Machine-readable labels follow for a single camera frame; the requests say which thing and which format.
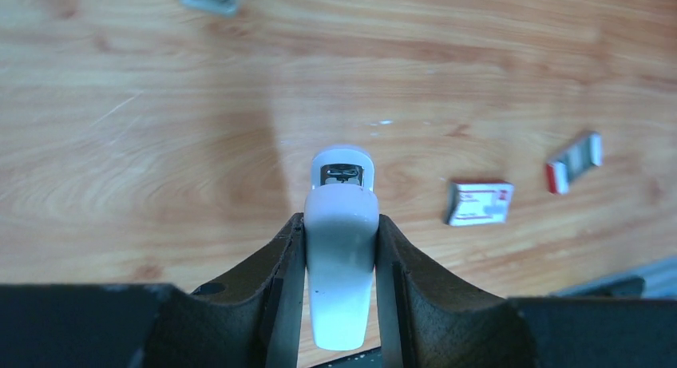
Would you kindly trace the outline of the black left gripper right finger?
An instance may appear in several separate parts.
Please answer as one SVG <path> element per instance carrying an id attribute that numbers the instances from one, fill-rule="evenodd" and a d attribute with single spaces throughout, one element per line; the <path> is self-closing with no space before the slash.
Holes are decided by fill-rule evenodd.
<path id="1" fill-rule="evenodd" d="M 670 299 L 504 299 L 415 247 L 388 216 L 377 234 L 378 326 L 386 367 L 673 367 Z"/>

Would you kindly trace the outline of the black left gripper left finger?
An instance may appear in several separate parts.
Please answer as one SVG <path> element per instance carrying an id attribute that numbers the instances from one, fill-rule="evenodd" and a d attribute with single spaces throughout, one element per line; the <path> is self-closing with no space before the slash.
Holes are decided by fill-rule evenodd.
<path id="1" fill-rule="evenodd" d="M 4 367 L 294 367 L 305 251 L 294 214 L 186 293 L 168 283 L 4 284 Z"/>

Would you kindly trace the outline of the white stapler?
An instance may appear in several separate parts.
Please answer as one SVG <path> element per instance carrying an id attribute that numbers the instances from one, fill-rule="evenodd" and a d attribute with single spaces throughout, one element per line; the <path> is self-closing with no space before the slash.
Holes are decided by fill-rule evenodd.
<path id="1" fill-rule="evenodd" d="M 379 203 L 375 166 L 357 146 L 336 145 L 311 162 L 303 225 L 315 345 L 360 348 L 366 337 Z"/>

